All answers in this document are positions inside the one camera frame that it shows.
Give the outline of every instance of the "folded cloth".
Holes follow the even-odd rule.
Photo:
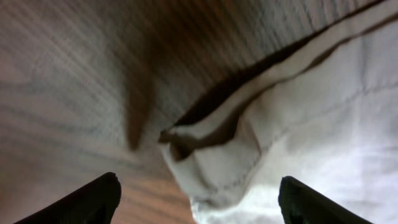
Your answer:
[[[291,175],[398,223],[398,1],[343,20],[159,144],[197,223],[283,223]]]

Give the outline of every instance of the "black object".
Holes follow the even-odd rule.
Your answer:
[[[278,201],[286,224],[370,224],[294,177],[282,179]]]
[[[120,198],[118,178],[108,172],[15,224],[110,224]]]

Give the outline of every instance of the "wood grain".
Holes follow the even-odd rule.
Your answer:
[[[111,171],[113,223],[193,223],[156,149],[215,84],[371,0],[0,0],[0,221]]]

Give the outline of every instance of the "white cloth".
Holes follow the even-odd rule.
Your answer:
[[[164,134],[197,223],[283,223],[286,175],[370,222],[398,223],[397,12],[390,0],[340,22]],[[181,148],[192,153],[178,158]]]

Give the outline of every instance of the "fabric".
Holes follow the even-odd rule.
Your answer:
[[[163,133],[197,223],[283,223],[287,175],[370,222],[398,222],[397,12],[390,0],[338,23]]]

